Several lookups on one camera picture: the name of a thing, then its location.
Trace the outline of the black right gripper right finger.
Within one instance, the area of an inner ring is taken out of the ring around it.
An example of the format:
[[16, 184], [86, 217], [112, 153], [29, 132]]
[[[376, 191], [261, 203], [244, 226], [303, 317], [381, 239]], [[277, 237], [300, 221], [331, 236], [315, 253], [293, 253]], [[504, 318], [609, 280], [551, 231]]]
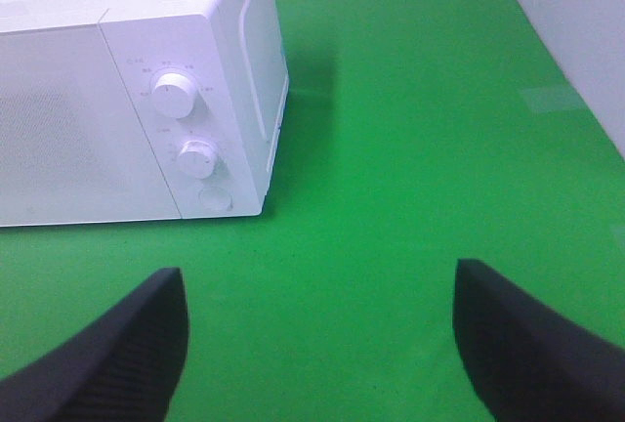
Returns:
[[621, 421], [624, 350], [477, 259], [457, 263], [455, 343], [497, 421]]

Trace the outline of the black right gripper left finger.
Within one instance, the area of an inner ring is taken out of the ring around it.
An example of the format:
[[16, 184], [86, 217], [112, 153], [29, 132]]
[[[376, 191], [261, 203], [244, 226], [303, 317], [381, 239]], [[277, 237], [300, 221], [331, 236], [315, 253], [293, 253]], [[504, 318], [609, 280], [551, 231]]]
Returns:
[[163, 421], [188, 355], [178, 268], [156, 271], [106, 313], [1, 381], [4, 421]]

